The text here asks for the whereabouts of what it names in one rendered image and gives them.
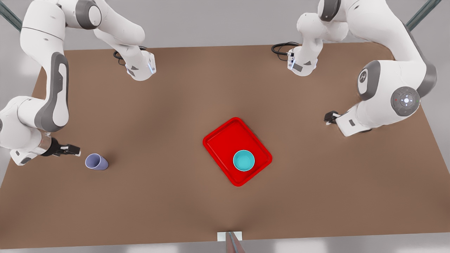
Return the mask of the lavender cup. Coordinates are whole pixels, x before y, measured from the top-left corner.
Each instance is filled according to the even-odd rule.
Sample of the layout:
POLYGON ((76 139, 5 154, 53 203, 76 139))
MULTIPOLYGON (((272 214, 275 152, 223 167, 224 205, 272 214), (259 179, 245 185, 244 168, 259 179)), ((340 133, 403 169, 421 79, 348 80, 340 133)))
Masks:
POLYGON ((103 171, 108 168, 108 162, 103 156, 93 153, 85 159, 85 166, 92 170, 103 171))

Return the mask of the teal bowl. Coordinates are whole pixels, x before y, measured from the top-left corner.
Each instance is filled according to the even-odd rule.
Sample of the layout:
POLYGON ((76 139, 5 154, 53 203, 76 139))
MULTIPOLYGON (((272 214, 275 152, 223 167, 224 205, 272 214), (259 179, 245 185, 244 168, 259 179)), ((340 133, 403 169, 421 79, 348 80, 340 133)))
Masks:
POLYGON ((255 157, 248 150, 240 150, 234 154, 232 162, 239 171, 249 171, 255 165, 255 157))

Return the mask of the red tray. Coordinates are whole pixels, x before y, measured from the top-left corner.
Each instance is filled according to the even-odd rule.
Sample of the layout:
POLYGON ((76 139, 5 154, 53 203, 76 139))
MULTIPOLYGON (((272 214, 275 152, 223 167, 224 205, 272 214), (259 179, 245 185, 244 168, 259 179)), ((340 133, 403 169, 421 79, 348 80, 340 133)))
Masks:
POLYGON ((203 145, 234 186, 243 186, 272 162, 271 153, 239 117, 205 136, 203 145), (233 156, 240 150, 248 150, 255 157, 255 165, 249 171, 239 171, 233 165, 233 156))

